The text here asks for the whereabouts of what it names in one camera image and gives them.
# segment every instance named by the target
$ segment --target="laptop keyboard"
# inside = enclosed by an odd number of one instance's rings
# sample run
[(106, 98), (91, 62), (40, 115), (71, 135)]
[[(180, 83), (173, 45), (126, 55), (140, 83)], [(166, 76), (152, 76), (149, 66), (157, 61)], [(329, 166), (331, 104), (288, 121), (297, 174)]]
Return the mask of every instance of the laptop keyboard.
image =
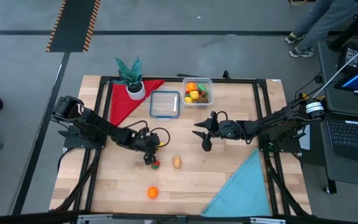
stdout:
[(358, 124), (329, 121), (328, 126), (333, 144), (358, 147)]

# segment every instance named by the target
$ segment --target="potted plant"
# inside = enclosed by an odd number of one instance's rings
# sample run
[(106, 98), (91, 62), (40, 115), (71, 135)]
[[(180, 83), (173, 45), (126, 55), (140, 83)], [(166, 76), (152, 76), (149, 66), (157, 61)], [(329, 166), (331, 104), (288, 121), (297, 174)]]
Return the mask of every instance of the potted plant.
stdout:
[(146, 90), (142, 82), (142, 61), (139, 59), (139, 56), (136, 57), (131, 69), (129, 69), (119, 58), (116, 58), (116, 62), (119, 67), (118, 72), (121, 80), (114, 80), (113, 83), (126, 85), (128, 95), (131, 99), (143, 99), (146, 94)]

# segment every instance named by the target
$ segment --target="potato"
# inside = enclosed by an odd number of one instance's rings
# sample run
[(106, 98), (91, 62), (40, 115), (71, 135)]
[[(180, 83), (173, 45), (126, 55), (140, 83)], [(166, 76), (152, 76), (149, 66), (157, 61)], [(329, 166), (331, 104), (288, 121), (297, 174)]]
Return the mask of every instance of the potato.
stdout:
[(172, 164), (173, 164), (173, 167), (175, 169), (180, 169), (181, 167), (181, 159), (179, 156), (175, 156), (173, 159), (172, 159)]

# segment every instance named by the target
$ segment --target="green leaves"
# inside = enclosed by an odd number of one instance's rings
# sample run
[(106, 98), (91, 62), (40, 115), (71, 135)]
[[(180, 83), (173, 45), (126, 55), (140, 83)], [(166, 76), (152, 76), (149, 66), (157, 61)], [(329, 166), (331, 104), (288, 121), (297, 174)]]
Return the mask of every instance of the green leaves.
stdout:
[(142, 61), (139, 59), (139, 56), (136, 57), (132, 69), (129, 69), (119, 58), (116, 58), (116, 63), (121, 71), (120, 77), (122, 81), (114, 83), (134, 86), (138, 85), (142, 81)]

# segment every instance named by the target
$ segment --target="gray concrete floor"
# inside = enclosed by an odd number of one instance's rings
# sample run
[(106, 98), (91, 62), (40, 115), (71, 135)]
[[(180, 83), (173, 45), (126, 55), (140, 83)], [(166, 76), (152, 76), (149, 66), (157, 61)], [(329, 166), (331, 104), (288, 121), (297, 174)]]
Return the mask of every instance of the gray concrete floor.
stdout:
[[(0, 29), (50, 30), (61, 0), (0, 0)], [(312, 3), (286, 0), (103, 0), (96, 30), (291, 30)], [(0, 215), (11, 211), (51, 87), (63, 54), (46, 53), (49, 36), (0, 36)], [(278, 78), (288, 100), (319, 71), (317, 55), (288, 56), (284, 37), (94, 36), (88, 53), (71, 54), (59, 95), (78, 94), (83, 75), (116, 75), (114, 57), (140, 55), (152, 76), (178, 73), (220, 77)], [(307, 91), (317, 87), (312, 83)], [(51, 123), (24, 206), (24, 213), (48, 210), (62, 153), (60, 127)], [(311, 208), (323, 218), (358, 221), (358, 186), (338, 183), (326, 195), (324, 169), (304, 166)]]

